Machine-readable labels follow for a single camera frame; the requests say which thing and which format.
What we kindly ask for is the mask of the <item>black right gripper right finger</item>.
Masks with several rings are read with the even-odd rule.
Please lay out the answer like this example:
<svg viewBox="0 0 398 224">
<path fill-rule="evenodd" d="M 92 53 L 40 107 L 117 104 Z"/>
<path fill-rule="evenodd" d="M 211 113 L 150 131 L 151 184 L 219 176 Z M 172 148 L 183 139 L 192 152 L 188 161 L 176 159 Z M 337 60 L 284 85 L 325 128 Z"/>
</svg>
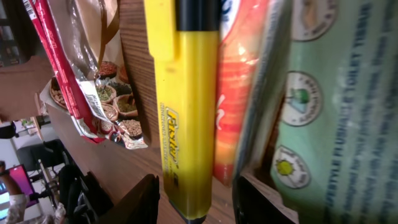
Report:
<svg viewBox="0 0 398 224">
<path fill-rule="evenodd" d="M 280 195 L 269 187 L 257 189 L 244 176 L 233 181 L 234 219 L 237 224 L 294 224 L 297 212 L 283 205 Z"/>
</svg>

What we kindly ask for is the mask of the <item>yellow highlighter black cap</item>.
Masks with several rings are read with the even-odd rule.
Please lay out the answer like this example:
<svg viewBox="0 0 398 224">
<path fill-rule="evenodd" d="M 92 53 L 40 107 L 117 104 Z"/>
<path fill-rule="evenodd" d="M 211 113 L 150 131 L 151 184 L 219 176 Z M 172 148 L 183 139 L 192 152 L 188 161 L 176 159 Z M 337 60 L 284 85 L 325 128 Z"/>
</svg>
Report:
<svg viewBox="0 0 398 224">
<path fill-rule="evenodd" d="M 145 0 L 164 190 L 186 223 L 211 207 L 220 2 Z"/>
</svg>

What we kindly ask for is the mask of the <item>white patterned wrapper packet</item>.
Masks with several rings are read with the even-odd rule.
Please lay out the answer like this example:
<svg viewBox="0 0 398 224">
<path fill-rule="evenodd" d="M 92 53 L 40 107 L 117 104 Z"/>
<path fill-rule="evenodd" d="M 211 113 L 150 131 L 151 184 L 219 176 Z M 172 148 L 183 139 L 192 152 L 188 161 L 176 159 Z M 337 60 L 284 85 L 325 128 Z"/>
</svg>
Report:
<svg viewBox="0 0 398 224">
<path fill-rule="evenodd" d="M 98 81 L 98 86 L 88 85 L 95 131 L 76 120 L 74 124 L 79 134 L 95 143 L 108 139 L 129 150 L 146 148 L 124 64 L 105 60 L 100 66 Z"/>
</svg>

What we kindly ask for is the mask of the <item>orange snack packet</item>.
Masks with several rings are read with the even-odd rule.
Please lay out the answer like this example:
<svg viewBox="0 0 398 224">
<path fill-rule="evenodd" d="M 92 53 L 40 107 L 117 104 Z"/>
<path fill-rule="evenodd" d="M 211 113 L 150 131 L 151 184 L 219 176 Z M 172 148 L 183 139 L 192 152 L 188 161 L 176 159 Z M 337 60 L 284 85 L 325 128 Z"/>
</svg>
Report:
<svg viewBox="0 0 398 224">
<path fill-rule="evenodd" d="M 221 3 L 213 175 L 229 187 L 271 0 Z"/>
</svg>

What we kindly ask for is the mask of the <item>red snack bar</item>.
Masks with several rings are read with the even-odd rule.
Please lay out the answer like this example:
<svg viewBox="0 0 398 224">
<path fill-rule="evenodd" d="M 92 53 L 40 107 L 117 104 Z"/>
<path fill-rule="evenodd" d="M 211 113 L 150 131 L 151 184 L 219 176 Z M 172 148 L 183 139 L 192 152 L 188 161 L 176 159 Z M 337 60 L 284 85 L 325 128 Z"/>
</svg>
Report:
<svg viewBox="0 0 398 224">
<path fill-rule="evenodd" d="M 97 136 L 94 116 L 63 52 L 49 5 L 44 0 L 23 0 L 22 3 L 44 46 L 66 107 L 80 136 L 95 144 L 103 142 L 105 138 Z"/>
</svg>

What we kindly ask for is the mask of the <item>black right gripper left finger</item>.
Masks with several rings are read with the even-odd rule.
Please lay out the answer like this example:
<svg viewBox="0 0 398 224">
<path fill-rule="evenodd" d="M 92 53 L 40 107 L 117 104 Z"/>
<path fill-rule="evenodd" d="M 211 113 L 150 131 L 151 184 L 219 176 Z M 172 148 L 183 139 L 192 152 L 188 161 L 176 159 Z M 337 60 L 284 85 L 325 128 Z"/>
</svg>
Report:
<svg viewBox="0 0 398 224">
<path fill-rule="evenodd" d="M 159 177 L 146 175 L 112 209 L 99 218 L 105 224 L 156 224 L 160 189 Z"/>
</svg>

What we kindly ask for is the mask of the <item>teal tissue packet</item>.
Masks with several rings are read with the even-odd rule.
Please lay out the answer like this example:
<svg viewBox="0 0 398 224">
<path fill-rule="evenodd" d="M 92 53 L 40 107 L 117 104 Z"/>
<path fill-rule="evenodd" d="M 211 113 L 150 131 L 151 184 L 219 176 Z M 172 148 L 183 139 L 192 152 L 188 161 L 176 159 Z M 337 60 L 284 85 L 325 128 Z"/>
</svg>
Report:
<svg viewBox="0 0 398 224">
<path fill-rule="evenodd" d="M 271 1 L 234 175 L 262 163 L 301 223 L 397 222 L 397 1 Z"/>
</svg>

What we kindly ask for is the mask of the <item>brown transparent snack bag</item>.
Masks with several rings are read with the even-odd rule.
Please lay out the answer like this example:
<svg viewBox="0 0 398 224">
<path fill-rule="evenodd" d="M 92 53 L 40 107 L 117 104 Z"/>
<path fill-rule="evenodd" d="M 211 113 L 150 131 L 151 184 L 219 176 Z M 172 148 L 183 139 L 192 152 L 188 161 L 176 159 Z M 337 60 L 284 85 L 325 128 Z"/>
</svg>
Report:
<svg viewBox="0 0 398 224">
<path fill-rule="evenodd" d="M 110 80 L 124 66 L 118 0 L 48 0 L 64 54 L 79 81 Z"/>
</svg>

